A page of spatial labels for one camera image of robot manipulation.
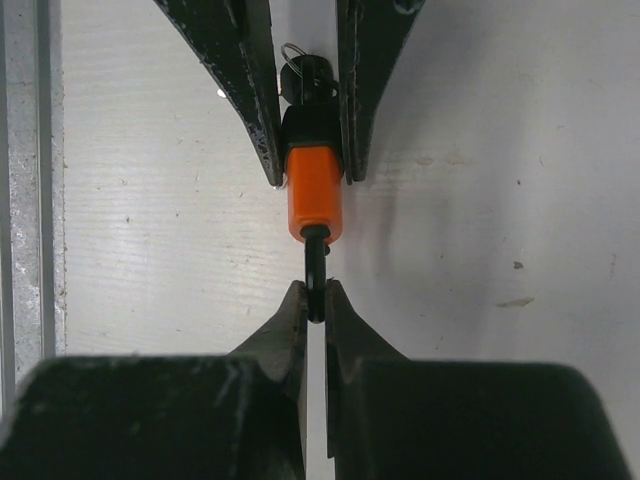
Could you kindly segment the orange black padlock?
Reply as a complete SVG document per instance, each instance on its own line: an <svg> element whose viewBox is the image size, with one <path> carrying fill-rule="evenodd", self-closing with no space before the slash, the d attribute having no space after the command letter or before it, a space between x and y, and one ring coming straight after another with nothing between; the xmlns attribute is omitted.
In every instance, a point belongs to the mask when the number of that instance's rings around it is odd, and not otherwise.
<svg viewBox="0 0 640 480"><path fill-rule="evenodd" d="M326 256L343 231L341 139L330 105L293 105L282 124L288 228L304 244L308 320L325 320Z"/></svg>

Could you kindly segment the black keys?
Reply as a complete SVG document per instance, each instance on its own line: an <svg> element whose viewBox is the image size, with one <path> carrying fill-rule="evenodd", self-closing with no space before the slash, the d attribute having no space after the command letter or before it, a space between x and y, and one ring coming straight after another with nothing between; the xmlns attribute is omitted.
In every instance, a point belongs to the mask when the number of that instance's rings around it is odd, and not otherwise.
<svg viewBox="0 0 640 480"><path fill-rule="evenodd" d="M293 106L324 104L338 93L328 59L309 54L287 42L280 49L284 65L279 74L280 95Z"/></svg>

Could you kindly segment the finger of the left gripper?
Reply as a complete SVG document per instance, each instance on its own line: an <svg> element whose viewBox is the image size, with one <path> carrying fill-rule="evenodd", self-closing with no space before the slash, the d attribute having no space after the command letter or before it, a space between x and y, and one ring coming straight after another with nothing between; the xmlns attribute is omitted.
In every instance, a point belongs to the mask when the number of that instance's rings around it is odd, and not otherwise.
<svg viewBox="0 0 640 480"><path fill-rule="evenodd" d="M239 115L267 181L284 183L281 115L267 1L158 0Z"/></svg>
<svg viewBox="0 0 640 480"><path fill-rule="evenodd" d="M376 113L424 0L336 3L338 96L346 181L366 178Z"/></svg>

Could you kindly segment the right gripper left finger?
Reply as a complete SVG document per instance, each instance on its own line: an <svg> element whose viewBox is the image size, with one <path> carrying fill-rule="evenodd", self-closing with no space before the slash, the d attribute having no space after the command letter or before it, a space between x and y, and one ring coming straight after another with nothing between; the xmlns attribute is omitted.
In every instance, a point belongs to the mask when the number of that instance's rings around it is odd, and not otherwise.
<svg viewBox="0 0 640 480"><path fill-rule="evenodd" d="M302 479L301 282L225 355L41 362L1 423L5 479Z"/></svg>

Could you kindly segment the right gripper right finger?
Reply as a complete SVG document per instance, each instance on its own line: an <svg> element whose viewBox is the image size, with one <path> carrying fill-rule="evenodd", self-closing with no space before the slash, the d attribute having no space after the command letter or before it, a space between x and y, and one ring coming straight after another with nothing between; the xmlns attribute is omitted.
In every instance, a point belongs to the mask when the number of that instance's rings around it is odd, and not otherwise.
<svg viewBox="0 0 640 480"><path fill-rule="evenodd" d="M628 479L603 404L551 363L411 360L325 294L327 451L339 479Z"/></svg>

